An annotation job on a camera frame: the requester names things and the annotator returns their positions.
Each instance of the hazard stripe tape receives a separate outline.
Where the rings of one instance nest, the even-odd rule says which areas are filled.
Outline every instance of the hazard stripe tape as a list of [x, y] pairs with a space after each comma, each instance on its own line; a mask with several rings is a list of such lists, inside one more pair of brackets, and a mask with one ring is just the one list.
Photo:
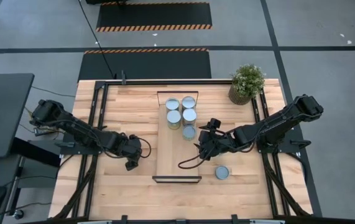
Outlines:
[[112, 53], [144, 53], [144, 52], [193, 52], [208, 51], [206, 48], [186, 48], [186, 49], [119, 49], [119, 50], [87, 50], [84, 54], [112, 54]]
[[97, 27], [96, 32], [149, 31], [149, 30], [198, 30], [198, 29], [212, 29], [212, 25], [188, 24], [188, 25]]
[[[116, 2], [104, 2], [101, 5], [116, 5]], [[143, 4], [209, 4], [208, 2], [127, 2], [126, 5], [143, 5]]]

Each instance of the black cable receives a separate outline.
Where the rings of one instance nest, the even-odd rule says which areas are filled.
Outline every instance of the black cable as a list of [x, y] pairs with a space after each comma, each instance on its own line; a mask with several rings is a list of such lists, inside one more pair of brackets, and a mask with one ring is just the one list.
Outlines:
[[22, 180], [22, 179], [28, 179], [28, 178], [34, 178], [34, 177], [45, 177], [45, 178], [49, 178], [49, 179], [56, 179], [56, 177], [47, 177], [47, 176], [43, 176], [43, 175], [37, 175], [37, 176], [30, 176], [30, 177], [20, 177], [20, 178], [17, 178], [17, 179], [14, 179], [6, 184], [3, 185], [3, 187], [11, 184], [11, 183], [14, 183], [15, 181], [17, 180]]
[[304, 175], [304, 182], [307, 183], [307, 168], [306, 168], [306, 164], [304, 163], [304, 160], [298, 156], [296, 156], [294, 153], [288, 152], [287, 153], [288, 156], [296, 159], [297, 161], [299, 161], [302, 164], [303, 167], [303, 175]]
[[210, 154], [212, 153], [213, 149], [215, 149], [216, 145], [213, 146], [213, 148], [207, 153], [207, 155], [202, 159], [201, 162], [199, 162], [197, 165], [194, 165], [194, 166], [190, 166], [190, 167], [182, 167], [182, 164], [186, 163], [186, 162], [190, 162], [190, 161], [193, 161], [194, 159], [197, 159], [198, 157], [201, 156], [201, 153], [199, 153], [197, 156], [195, 156], [194, 158], [191, 158], [191, 159], [187, 159], [185, 161], [182, 161], [182, 162], [179, 162], [177, 164], [178, 168], [180, 169], [194, 169], [194, 168], [197, 168], [198, 166], [200, 166], [202, 163], [204, 163], [204, 161], [206, 160], [206, 158], [208, 158], [210, 156]]
[[44, 90], [44, 89], [42, 89], [42, 88], [37, 88], [37, 87], [34, 87], [34, 86], [31, 86], [31, 87], [32, 87], [32, 88], [35, 88], [35, 89], [37, 89], [37, 90], [42, 90], [42, 91], [46, 91], [46, 92], [48, 92], [48, 93], [53, 93], [53, 94], [58, 95], [58, 96], [67, 96], [67, 97], [75, 98], [75, 96], [72, 96], [72, 95], [59, 94], [59, 93], [55, 93], [55, 92], [50, 91], [50, 90]]
[[60, 132], [57, 131], [57, 135], [53, 138], [53, 140], [55, 140], [55, 139], [58, 137], [58, 135], [60, 134]]
[[28, 110], [28, 108], [25, 106], [24, 109], [28, 112], [29, 114], [29, 117], [31, 118], [32, 117], [32, 112], [30, 110]]
[[[29, 128], [25, 127], [24, 125], [22, 125], [22, 124], [18, 124], [18, 125], [21, 126], [21, 127], [23, 127], [25, 130], [29, 131], [30, 133], [35, 134], [35, 132], [31, 131]], [[58, 131], [58, 130], [54, 130], [54, 129], [50, 129], [50, 128], [38, 128], [38, 129], [39, 129], [39, 130], [53, 131], [53, 132], [55, 132], [55, 133], [63, 133], [63, 134], [64, 134], [63, 131]]]
[[18, 124], [19, 126], [23, 127], [25, 130], [29, 131], [30, 133], [32, 134], [35, 134], [34, 131], [31, 131], [30, 129], [28, 129], [27, 127], [25, 127], [24, 125], [22, 124]]
[[140, 157], [141, 158], [148, 158], [150, 155], [151, 155], [151, 152], [152, 152], [152, 149], [151, 149], [151, 145], [150, 145], [150, 143], [147, 141], [147, 140], [145, 140], [145, 139], [142, 139], [142, 138], [139, 138], [139, 137], [137, 137], [138, 139], [140, 139], [140, 140], [143, 140], [143, 141], [145, 141], [145, 143], [147, 143], [148, 144], [148, 146], [150, 147], [150, 152], [148, 153], [148, 155], [146, 155], [146, 156], [142, 156], [142, 155], [140, 155]]
[[93, 177], [93, 174], [96, 169], [95, 165], [96, 165], [95, 160], [92, 160], [90, 167], [89, 167], [88, 171], [86, 172], [86, 175], [83, 178], [81, 184], [76, 187], [76, 190], [72, 194], [72, 196], [69, 199], [69, 201], [67, 202], [67, 204], [65, 204], [64, 207], [61, 209], [61, 211], [57, 215], [55, 215], [53, 218], [66, 218], [68, 216], [72, 207], [74, 206], [76, 201], [79, 199], [83, 189], [86, 187], [86, 184]]
[[[271, 123], [271, 122], [275, 121], [276, 119], [279, 119], [281, 116], [285, 116], [285, 115], [290, 111], [290, 109], [293, 107], [293, 104], [294, 104], [294, 103], [291, 103], [291, 104], [289, 105], [289, 107], [288, 107], [283, 113], [281, 113], [281, 115], [280, 115], [279, 117], [276, 117], [276, 118], [274, 118], [274, 119], [268, 121], [267, 123]], [[240, 147], [239, 147], [239, 148], [233, 148], [233, 147], [228, 146], [228, 145], [225, 145], [225, 144], [223, 144], [223, 143], [221, 143], [221, 144], [224, 145], [224, 146], [227, 146], [227, 147], [229, 147], [229, 148], [231, 148], [231, 149], [237, 150], [238, 152], [243, 152], [243, 153], [251, 152], [251, 151], [253, 150], [253, 148], [254, 148], [254, 145], [256, 144], [257, 138], [259, 137], [261, 131], [263, 130], [263, 128], [264, 128], [264, 127], [266, 126], [266, 124], [267, 124], [264, 120], [263, 120], [263, 121], [260, 121], [260, 122], [263, 122], [263, 125], [262, 125], [262, 126], [259, 128], [259, 130], [256, 132], [255, 136], [250, 140], [250, 141], [253, 141], [253, 143], [251, 144], [251, 147], [249, 148], [249, 150], [244, 151], [243, 149], [240, 150]], [[210, 152], [208, 153], [208, 155], [206, 155], [206, 156], [204, 157], [204, 159], [203, 159], [200, 163], [198, 163], [197, 165], [195, 165], [195, 166], [192, 166], [192, 167], [182, 167], [181, 164], [184, 164], [184, 163], [186, 163], [186, 162], [190, 162], [190, 161], [192, 161], [192, 160], [198, 158], [198, 157], [200, 156], [200, 154], [197, 155], [197, 156], [194, 157], [194, 158], [191, 158], [191, 159], [188, 159], [188, 160], [186, 160], [186, 161], [182, 161], [182, 162], [178, 163], [177, 166], [178, 166], [179, 168], [181, 168], [181, 169], [193, 169], [193, 168], [196, 168], [196, 167], [198, 167], [199, 165], [201, 165], [201, 164], [205, 161], [205, 159], [210, 155], [210, 153], [212, 152], [212, 150], [210, 150]]]
[[66, 158], [61, 164], [60, 167], [58, 169], [61, 169], [61, 167], [67, 162], [69, 161], [74, 155], [70, 155], [70, 157]]
[[[34, 203], [29, 203], [27, 205], [23, 205], [23, 206], [17, 207], [15, 210], [26, 208], [26, 207], [31, 206], [31, 205], [50, 205], [50, 204], [51, 204], [51, 202], [49, 202], [49, 203], [34, 202]], [[12, 210], [8, 210], [8, 211], [5, 211], [5, 212], [2, 212], [2, 213], [0, 213], [0, 215], [4, 215], [4, 214], [9, 213], [9, 212], [12, 212]]]
[[60, 122], [73, 123], [74, 125], [79, 126], [81, 129], [84, 129], [85, 131], [88, 131], [90, 134], [92, 134], [96, 138], [97, 145], [101, 148], [101, 152], [103, 152], [108, 157], [111, 157], [113, 159], [122, 159], [122, 158], [125, 158], [125, 157], [129, 156], [129, 155], [127, 155], [127, 156], [112, 156], [112, 155], [108, 154], [108, 152], [106, 151], [106, 149], [102, 145], [99, 137], [97, 136], [97, 134], [93, 130], [85, 128], [83, 125], [80, 125], [80, 124], [78, 124], [78, 123], [76, 123], [74, 121], [63, 119], [63, 120], [58, 120], [58, 121], [50, 121], [50, 122], [44, 123], [44, 125], [49, 126], [51, 124], [57, 124], [57, 123], [60, 123]]
[[80, 8], [82, 9], [83, 15], [85, 16], [86, 22], [87, 22], [88, 25], [89, 25], [90, 31], [91, 31], [91, 33], [93, 34], [93, 37], [95, 37], [95, 39], [96, 39], [96, 41], [97, 41], [98, 47], [99, 47], [99, 49], [100, 49], [100, 51], [101, 51], [101, 55], [102, 55], [103, 58], [104, 58], [105, 64], [106, 64], [107, 67], [108, 67], [108, 70], [109, 70], [109, 72], [110, 72], [110, 74], [111, 74], [111, 77], [112, 77], [113, 79], [116, 79], [116, 77], [114, 76], [113, 71], [111, 70], [111, 67], [109, 66], [109, 64], [108, 64], [108, 62], [107, 62], [107, 59], [106, 59], [105, 54], [104, 54], [104, 52], [103, 52], [103, 48], [101, 48], [100, 41], [98, 41], [97, 36], [96, 36], [96, 34], [95, 34], [93, 28], [92, 28], [91, 25], [90, 25], [89, 19], [88, 19], [88, 17], [86, 16], [85, 10], [83, 10], [82, 3], [80, 2], [80, 0], [78, 0], [78, 2], [79, 2], [79, 5], [80, 5]]

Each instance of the plant pot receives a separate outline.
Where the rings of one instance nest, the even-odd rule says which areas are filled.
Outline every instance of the plant pot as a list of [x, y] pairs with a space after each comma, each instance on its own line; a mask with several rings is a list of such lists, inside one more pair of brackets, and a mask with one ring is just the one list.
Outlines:
[[245, 105], [252, 99], [250, 96], [241, 96], [233, 86], [230, 86], [229, 88], [228, 97], [231, 102], [235, 103], [236, 105]]

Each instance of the concrete floor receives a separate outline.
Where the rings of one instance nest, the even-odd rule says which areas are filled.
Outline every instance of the concrete floor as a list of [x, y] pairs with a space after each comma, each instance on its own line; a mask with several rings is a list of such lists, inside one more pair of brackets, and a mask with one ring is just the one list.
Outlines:
[[[55, 51], [96, 47], [77, 0], [0, 1], [0, 49]], [[213, 20], [211, 30], [104, 32], [97, 36], [103, 47], [154, 44], [237, 47], [210, 51], [213, 78], [229, 77], [245, 63], [262, 67], [267, 78], [281, 78], [273, 51], [238, 49], [272, 45], [262, 1], [208, 2]], [[95, 27], [99, 6], [82, 3]], [[279, 46], [355, 46], [355, 0], [266, 0], [266, 3]], [[355, 48], [333, 52], [289, 51], [281, 55], [292, 95], [313, 95], [325, 109], [321, 119], [301, 125], [305, 139], [313, 142], [307, 151], [323, 216], [355, 218]], [[0, 73], [34, 73], [34, 86], [74, 95], [82, 56], [82, 52], [0, 54]], [[59, 101], [69, 111], [73, 108], [73, 98], [39, 90], [31, 90], [27, 107], [34, 109], [40, 99]], [[32, 129], [28, 119], [25, 114], [21, 124]], [[17, 137], [37, 139], [21, 127]], [[48, 202], [51, 196], [52, 189], [24, 189], [19, 205]], [[43, 220], [48, 210], [49, 206], [29, 207], [24, 210], [24, 219], [15, 221], [6, 217], [4, 223]]]

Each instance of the tin can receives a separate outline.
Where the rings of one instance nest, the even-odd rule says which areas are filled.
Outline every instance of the tin can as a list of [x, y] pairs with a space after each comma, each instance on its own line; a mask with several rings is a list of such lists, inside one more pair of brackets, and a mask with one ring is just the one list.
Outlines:
[[214, 172], [214, 174], [216, 174], [217, 179], [225, 180], [229, 176], [229, 171], [228, 171], [227, 167], [219, 166], [216, 168], [216, 171]]
[[178, 106], [180, 106], [180, 103], [176, 98], [169, 98], [166, 100], [165, 106], [166, 112], [169, 112], [171, 110], [178, 110]]
[[183, 111], [183, 125], [194, 125], [196, 120], [196, 111], [194, 109], [185, 109]]
[[195, 109], [195, 99], [192, 96], [186, 96], [182, 100], [182, 111], [185, 109]]
[[181, 119], [182, 116], [180, 115], [180, 112], [177, 110], [171, 110], [167, 113], [167, 126], [172, 130], [176, 130], [181, 125]]
[[187, 141], [191, 141], [192, 139], [195, 138], [195, 133], [196, 133], [196, 130], [195, 130], [194, 126], [187, 125], [183, 128], [183, 139], [185, 139]]

